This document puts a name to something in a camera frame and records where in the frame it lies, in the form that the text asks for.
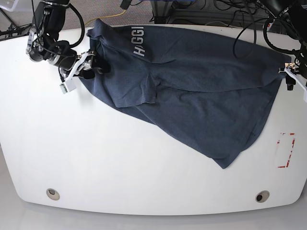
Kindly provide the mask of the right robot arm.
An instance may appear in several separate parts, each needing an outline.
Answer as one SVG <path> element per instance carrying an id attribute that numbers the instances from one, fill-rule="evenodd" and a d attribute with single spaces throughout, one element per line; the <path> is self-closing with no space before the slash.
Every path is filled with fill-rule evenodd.
<path id="1" fill-rule="evenodd" d="M 76 14 L 81 25 L 80 38 L 73 44 L 67 40 L 59 40 L 67 9 Z M 26 54 L 33 62 L 47 60 L 51 65 L 58 67 L 63 83 L 68 81 L 69 76 L 88 80 L 93 79 L 96 74 L 111 71 L 108 62 L 99 57 L 95 48 L 84 53 L 85 60 L 74 50 L 84 39 L 85 26 L 81 14 L 68 0 L 42 0 L 32 11 L 33 20 Z"/>

